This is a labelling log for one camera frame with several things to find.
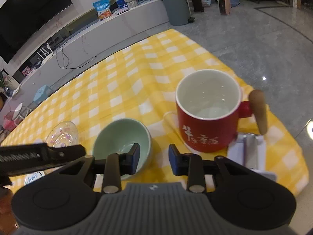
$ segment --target snack bag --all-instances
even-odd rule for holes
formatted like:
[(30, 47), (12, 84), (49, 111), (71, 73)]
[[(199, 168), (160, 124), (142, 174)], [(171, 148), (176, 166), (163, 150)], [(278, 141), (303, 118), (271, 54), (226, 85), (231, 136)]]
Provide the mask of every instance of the snack bag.
[(100, 0), (92, 4), (98, 12), (99, 20), (105, 19), (112, 15), (110, 11), (110, 0)]

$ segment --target green cup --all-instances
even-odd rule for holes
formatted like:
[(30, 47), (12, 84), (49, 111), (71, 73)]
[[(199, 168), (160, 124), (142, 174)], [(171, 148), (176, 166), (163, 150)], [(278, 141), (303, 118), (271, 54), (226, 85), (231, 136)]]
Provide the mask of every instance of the green cup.
[[(140, 158), (136, 173), (147, 161), (151, 152), (151, 136), (147, 127), (132, 118), (121, 118), (108, 124), (97, 136), (92, 154), (95, 159), (106, 159), (113, 153), (128, 153), (134, 143), (140, 145)], [(122, 180), (131, 175), (123, 175)]]

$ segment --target black cable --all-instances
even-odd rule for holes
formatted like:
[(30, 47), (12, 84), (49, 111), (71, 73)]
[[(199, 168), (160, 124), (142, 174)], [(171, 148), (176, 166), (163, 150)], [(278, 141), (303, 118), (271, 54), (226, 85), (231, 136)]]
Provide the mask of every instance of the black cable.
[[(61, 69), (68, 69), (68, 70), (79, 69), (79, 68), (84, 67), (86, 64), (88, 64), (88, 63), (91, 62), (94, 58), (97, 57), (97, 56), (94, 56), (92, 59), (90, 59), (88, 62), (86, 62), (84, 65), (82, 65), (82, 66), (80, 66), (80, 67), (67, 68), (68, 65), (69, 65), (69, 58), (68, 58), (68, 56), (67, 56), (67, 55), (64, 53), (64, 51), (63, 51), (63, 47), (64, 47), (64, 45), (65, 45), (66, 43), (67, 43), (67, 41), (66, 41), (61, 47), (57, 45), (57, 49), (56, 49), (56, 51), (55, 51), (55, 58), (57, 59), (58, 66), (59, 66)], [(60, 66), (59, 61), (58, 61), (58, 57), (57, 57), (58, 48), (61, 48), (61, 50), (62, 50), (63, 67)], [(65, 59), (64, 59), (64, 56), (67, 58), (67, 65), (66, 65), (66, 66), (65, 66)]]
[(68, 70), (73, 70), (73, 69), (79, 69), (84, 67), (86, 64), (88, 64), (89, 62), (91, 62), (93, 59), (95, 59), (97, 56), (94, 56), (92, 59), (90, 59), (88, 62), (86, 62), (84, 65), (80, 66), (80, 67), (75, 67), (75, 68), (64, 68), (64, 69), (68, 69)]
[[(57, 63), (58, 63), (58, 66), (61, 68), (61, 69), (66, 69), (66, 67), (68, 67), (69, 65), (69, 58), (66, 54), (64, 54), (64, 51), (63, 51), (63, 46), (67, 43), (67, 41), (62, 45), (62, 47), (58, 46), (57, 45), (57, 49), (55, 51), (55, 58), (57, 59)], [(60, 66), (59, 64), (59, 61), (58, 61), (58, 57), (57, 57), (57, 53), (58, 53), (58, 48), (61, 48), (62, 50), (62, 58), (63, 58), (63, 67)], [(64, 59), (64, 56), (67, 58), (67, 65), (65, 66), (65, 59)]]

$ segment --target glass saucer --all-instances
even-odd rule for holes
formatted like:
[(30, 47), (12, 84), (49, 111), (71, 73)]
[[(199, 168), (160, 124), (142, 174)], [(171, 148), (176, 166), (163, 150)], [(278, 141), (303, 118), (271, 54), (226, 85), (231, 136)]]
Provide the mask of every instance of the glass saucer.
[(49, 147), (78, 145), (78, 130), (71, 121), (63, 121), (52, 129), (46, 138)]

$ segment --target marble floor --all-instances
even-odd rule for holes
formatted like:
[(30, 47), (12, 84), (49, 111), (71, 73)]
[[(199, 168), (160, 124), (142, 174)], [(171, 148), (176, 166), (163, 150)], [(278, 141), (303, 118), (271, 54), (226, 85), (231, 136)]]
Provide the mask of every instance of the marble floor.
[[(204, 13), (194, 14), (194, 23), (165, 23), (146, 32), (153, 35), (174, 28), (217, 56), (246, 83), (263, 90), (271, 111), (302, 147), (313, 178), (313, 141), (305, 128), (313, 118), (313, 14), (289, 7), (255, 9), (270, 6), (281, 5), (243, 1), (223, 16), (213, 4)], [(93, 64), (106, 56), (99, 54)], [(291, 226), (301, 235), (313, 227), (313, 182), (297, 197)]]

